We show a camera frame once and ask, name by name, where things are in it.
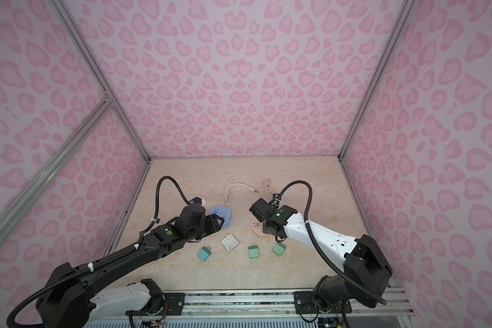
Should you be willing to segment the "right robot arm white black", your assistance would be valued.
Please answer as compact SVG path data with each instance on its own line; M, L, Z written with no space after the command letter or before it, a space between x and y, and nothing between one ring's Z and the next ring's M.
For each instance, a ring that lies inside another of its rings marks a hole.
M280 206L276 200L266 202L261 198L251 205L250 213L265 234L310 246L333 270L334 276L323 276L312 290L312 302L318 311L330 312L351 299L368 308L386 306L383 294L393 270L376 240L368 235L343 235L311 221L310 205L307 201L300 213L290 206Z

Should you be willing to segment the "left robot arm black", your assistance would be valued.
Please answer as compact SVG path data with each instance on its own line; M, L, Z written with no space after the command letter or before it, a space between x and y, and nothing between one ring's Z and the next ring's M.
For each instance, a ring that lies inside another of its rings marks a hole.
M136 243L110 254L92 265L65 263L53 270L48 291L36 300L44 327L83 327L96 309L93 298L114 281L140 267L169 256L185 244L219 232L224 219L207 215L203 206L190 204L178 217L151 229Z

